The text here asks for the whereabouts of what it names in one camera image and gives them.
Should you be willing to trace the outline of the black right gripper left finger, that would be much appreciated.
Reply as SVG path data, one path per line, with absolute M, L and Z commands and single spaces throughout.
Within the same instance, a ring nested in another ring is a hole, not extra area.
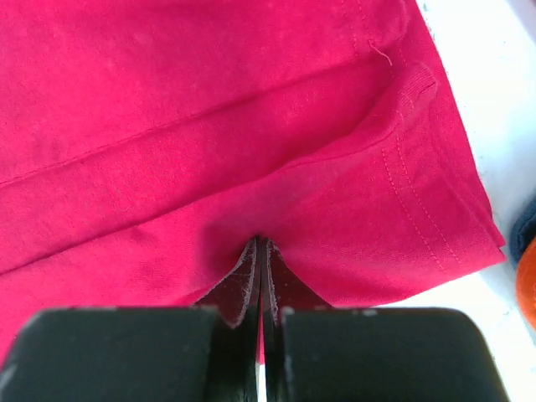
M 190 307 L 41 311 L 1 367 L 4 401 L 255 401 L 260 240 Z

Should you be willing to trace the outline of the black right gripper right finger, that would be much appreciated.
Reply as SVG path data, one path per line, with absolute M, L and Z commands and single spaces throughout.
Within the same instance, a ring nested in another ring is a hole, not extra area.
M 270 401 L 505 401 L 486 341 L 446 308 L 331 307 L 261 246 Z

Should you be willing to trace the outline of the magenta pink t-shirt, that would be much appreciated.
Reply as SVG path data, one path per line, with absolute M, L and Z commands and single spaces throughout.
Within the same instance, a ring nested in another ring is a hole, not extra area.
M 257 235 L 336 307 L 503 261 L 415 2 L 2 2 L 2 350 L 194 302 Z

